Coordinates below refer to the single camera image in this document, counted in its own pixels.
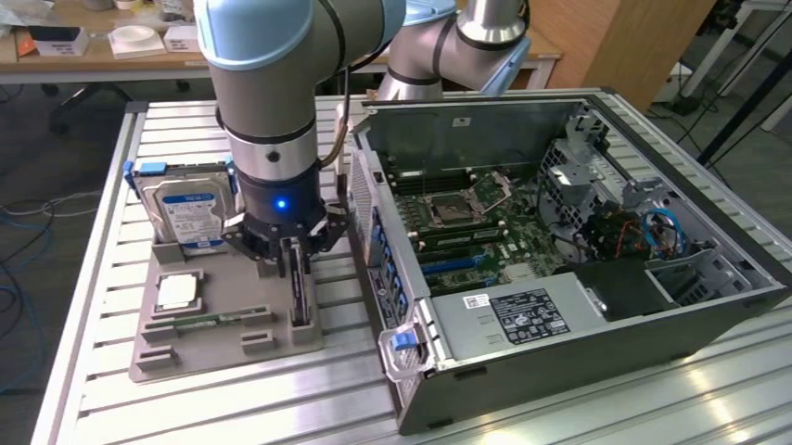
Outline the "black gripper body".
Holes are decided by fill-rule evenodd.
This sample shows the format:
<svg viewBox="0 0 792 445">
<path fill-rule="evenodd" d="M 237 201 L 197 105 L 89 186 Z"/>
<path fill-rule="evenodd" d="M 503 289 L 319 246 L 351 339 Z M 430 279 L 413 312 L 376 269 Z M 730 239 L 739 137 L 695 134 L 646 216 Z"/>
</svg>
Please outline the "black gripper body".
<svg viewBox="0 0 792 445">
<path fill-rule="evenodd" d="M 280 240 L 304 235 L 327 215 L 319 170 L 307 169 L 283 181 L 264 181 L 237 172 L 244 201 L 244 227 L 272 254 Z"/>
</svg>

